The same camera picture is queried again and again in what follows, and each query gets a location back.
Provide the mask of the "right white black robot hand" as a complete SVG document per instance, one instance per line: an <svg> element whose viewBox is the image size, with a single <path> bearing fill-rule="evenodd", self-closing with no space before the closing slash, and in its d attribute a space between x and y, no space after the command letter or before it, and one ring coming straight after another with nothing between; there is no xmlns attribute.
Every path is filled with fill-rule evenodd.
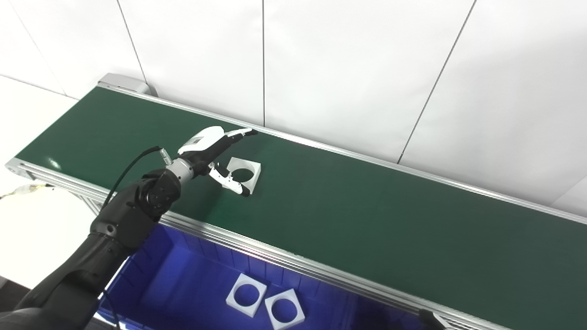
<svg viewBox="0 0 587 330"><path fill-rule="evenodd" d="M432 311L420 309L418 316L423 325L422 330L448 330L451 328L444 318Z"/></svg>

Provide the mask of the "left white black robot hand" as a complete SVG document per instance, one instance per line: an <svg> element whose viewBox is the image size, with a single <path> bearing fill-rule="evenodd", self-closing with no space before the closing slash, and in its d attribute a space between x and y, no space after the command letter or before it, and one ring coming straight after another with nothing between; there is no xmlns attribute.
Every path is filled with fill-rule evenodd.
<svg viewBox="0 0 587 330"><path fill-rule="evenodd" d="M249 188L233 179L231 172L215 162L222 153L244 137L258 134L251 128L225 132L221 126L210 126L195 134L178 149L178 158L187 164L193 178L208 175L224 188L248 197Z"/></svg>

